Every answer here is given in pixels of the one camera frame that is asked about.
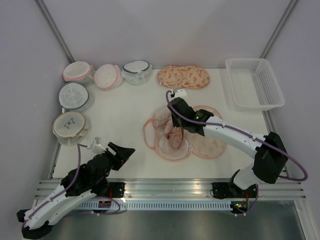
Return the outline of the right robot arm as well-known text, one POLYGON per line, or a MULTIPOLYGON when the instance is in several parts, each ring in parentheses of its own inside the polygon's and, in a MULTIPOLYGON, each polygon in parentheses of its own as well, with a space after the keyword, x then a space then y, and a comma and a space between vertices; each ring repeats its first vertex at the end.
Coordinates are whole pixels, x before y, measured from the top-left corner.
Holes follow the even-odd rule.
POLYGON ((274 184, 280 177, 288 157, 277 133, 260 135, 228 125, 210 111, 194 110, 181 97, 168 100, 167 107, 175 127, 181 127, 192 135, 220 140, 253 159, 253 164, 232 176, 228 185, 231 196, 239 198, 250 186, 259 182, 274 184))

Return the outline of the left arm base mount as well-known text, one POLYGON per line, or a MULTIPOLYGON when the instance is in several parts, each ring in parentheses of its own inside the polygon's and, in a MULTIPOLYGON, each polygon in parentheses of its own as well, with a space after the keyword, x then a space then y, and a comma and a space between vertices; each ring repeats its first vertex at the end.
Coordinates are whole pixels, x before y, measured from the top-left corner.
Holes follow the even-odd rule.
POLYGON ((110 182, 107 190, 103 190, 102 193, 99 193, 98 197, 107 197, 107 198, 123 198, 125 195, 125 183, 124 182, 110 182))

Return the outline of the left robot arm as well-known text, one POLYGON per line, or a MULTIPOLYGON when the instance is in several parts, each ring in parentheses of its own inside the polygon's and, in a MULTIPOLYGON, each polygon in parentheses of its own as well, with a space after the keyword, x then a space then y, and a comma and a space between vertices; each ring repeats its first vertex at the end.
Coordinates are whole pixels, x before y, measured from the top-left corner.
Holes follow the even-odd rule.
POLYGON ((107 148, 97 150, 91 160, 79 162, 40 204, 17 212, 17 219, 22 223, 22 236, 38 240, 49 234, 63 217, 80 204, 95 197, 109 198, 112 191, 107 177, 111 171, 119 171, 135 151, 134 148, 109 142, 107 148))

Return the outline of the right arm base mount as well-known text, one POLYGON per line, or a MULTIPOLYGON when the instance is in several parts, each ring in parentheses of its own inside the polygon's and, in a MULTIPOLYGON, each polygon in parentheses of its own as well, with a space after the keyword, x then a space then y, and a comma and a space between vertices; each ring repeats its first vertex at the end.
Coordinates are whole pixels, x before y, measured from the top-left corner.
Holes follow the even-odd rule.
POLYGON ((247 199, 257 196, 257 186, 251 185, 247 189, 241 189, 229 182, 212 182, 211 195, 215 199, 247 199))

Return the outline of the pink satin bra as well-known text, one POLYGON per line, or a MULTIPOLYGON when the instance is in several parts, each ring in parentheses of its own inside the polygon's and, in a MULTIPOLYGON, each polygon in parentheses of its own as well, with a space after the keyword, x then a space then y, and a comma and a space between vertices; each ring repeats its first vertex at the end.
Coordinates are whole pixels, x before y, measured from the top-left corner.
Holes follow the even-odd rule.
POLYGON ((189 146, 182 127, 175 127, 171 119, 164 120, 157 126, 158 147, 164 153, 182 150, 189 146))

